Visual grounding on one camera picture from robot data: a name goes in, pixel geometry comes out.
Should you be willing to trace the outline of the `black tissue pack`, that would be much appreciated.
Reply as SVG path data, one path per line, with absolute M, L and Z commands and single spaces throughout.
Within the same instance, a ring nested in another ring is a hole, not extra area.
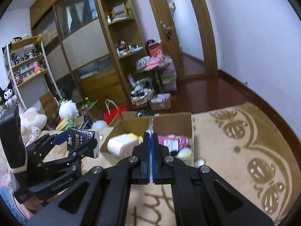
M 85 144 L 88 140 L 95 139 L 97 141 L 96 147 L 93 149 L 93 154 L 88 155 L 91 158 L 98 158 L 100 149 L 100 134 L 97 131 L 76 129 L 74 127 L 67 129 L 67 150 L 76 149 L 80 145 Z

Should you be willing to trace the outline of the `cream bear plush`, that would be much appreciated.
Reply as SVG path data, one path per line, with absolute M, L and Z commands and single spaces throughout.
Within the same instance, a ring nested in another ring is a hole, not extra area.
M 47 116 L 38 113 L 38 110 L 35 107 L 27 109 L 19 116 L 21 126 L 25 127 L 33 136 L 38 138 L 47 123 Z

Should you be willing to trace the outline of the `brown cardboard box on floor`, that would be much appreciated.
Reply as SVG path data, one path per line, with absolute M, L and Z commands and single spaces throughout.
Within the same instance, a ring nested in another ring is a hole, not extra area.
M 42 109 L 47 116 L 49 124 L 52 124 L 58 119 L 58 103 L 52 93 L 49 91 L 39 98 Z

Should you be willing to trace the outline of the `white round plush toy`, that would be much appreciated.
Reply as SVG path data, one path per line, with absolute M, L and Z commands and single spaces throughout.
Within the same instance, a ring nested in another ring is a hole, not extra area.
M 61 102 L 59 108 L 59 117 L 61 120 L 64 120 L 67 117 L 74 120 L 78 116 L 79 112 L 75 102 L 73 102 L 72 100 Z

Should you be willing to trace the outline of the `green glass bottle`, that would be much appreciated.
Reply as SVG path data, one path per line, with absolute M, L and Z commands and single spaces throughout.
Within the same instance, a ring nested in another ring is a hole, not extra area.
M 87 109 L 91 108 L 92 107 L 92 102 L 89 100 L 88 97 L 86 97 L 85 100 L 86 100 L 86 108 Z

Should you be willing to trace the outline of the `black white Kuromi plush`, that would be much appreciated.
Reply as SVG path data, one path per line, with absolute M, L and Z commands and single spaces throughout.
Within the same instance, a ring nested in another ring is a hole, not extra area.
M 1 89 L 1 106 L 7 109 L 14 106 L 17 102 L 17 96 L 14 94 L 12 82 L 10 81 L 5 89 Z

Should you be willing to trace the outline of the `pink plush toy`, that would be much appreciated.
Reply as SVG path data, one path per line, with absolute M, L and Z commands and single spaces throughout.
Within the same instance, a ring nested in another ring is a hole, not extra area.
M 186 148 L 189 144 L 189 139 L 186 136 L 176 136 L 176 135 L 167 135 L 167 136 L 158 136 L 158 143 L 164 145 L 168 148 L 169 152 L 179 152 L 183 148 Z

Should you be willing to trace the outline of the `red paper shopping bag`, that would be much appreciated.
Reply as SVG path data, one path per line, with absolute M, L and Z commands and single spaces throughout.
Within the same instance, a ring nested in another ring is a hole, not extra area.
M 116 103 L 110 99 L 106 99 L 105 106 L 107 111 L 103 113 L 104 121 L 110 125 L 116 116 L 122 118 L 122 112 L 127 111 L 125 104 L 116 105 Z

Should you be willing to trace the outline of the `beige floral plush blanket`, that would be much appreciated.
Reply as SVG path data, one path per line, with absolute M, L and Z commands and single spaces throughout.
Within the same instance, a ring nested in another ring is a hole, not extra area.
M 84 158 L 82 172 L 117 164 L 107 141 L 123 133 L 142 135 L 149 117 L 122 119 L 106 128 L 100 156 Z M 185 135 L 192 153 L 180 154 L 186 164 L 208 165 L 278 225 L 300 196 L 300 168 L 289 144 L 274 123 L 255 105 L 245 103 L 211 112 L 154 117 L 158 135 Z M 169 185 L 133 185 L 126 225 L 176 225 Z

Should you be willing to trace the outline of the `yellow plush toy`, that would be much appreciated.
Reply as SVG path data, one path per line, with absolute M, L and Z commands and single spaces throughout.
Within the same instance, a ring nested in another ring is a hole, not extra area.
M 135 138 L 139 142 L 139 144 L 143 143 L 143 137 L 142 136 L 138 136 L 134 133 L 128 133 L 128 135 L 132 138 Z

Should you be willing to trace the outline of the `printed cardboard box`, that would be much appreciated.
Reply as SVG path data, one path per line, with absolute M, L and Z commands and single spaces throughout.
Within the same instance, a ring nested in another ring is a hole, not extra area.
M 123 118 L 116 122 L 112 130 L 105 136 L 100 146 L 100 153 L 113 165 L 123 159 L 125 155 L 119 155 L 108 148 L 110 139 L 123 134 L 135 134 L 144 137 L 144 133 L 156 133 L 158 137 L 174 135 L 176 137 L 188 139 L 188 145 L 184 149 L 179 149 L 177 158 L 185 164 L 193 165 L 194 152 L 194 130 L 193 118 L 189 112 L 159 114 L 157 116 Z

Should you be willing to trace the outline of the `white shelf with figurines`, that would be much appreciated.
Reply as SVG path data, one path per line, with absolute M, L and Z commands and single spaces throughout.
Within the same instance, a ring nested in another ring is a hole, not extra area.
M 2 53 L 7 78 L 12 83 L 18 103 L 24 109 L 27 109 L 27 106 L 20 89 L 38 77 L 48 76 L 51 83 L 45 81 L 44 84 L 54 87 L 58 99 L 62 99 L 62 94 L 50 69 L 42 35 L 29 37 L 26 34 L 23 37 L 15 37 L 2 47 Z

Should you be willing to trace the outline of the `wicker basket with clothes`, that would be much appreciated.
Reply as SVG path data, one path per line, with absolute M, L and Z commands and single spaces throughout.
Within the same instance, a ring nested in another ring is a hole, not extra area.
M 132 74 L 128 75 L 128 80 L 132 86 L 130 91 L 131 102 L 134 106 L 147 104 L 154 94 L 152 81 L 149 77 L 134 81 Z

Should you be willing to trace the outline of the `wooden wardrobe cabinet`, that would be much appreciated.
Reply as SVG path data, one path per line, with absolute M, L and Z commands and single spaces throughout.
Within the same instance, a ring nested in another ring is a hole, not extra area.
M 128 75 L 146 53 L 131 0 L 36 0 L 30 19 L 64 99 L 131 108 Z

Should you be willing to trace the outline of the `small cluttered table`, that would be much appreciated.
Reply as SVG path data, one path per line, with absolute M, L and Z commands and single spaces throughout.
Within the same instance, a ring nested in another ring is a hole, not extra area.
M 151 76 L 156 93 L 176 91 L 176 68 L 170 56 L 140 58 L 136 61 L 136 70 Z

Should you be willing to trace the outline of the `wooden door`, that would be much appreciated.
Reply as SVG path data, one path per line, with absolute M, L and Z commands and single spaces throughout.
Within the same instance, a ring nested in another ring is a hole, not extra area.
M 164 53 L 179 80 L 216 76 L 217 55 L 205 0 L 150 0 Z

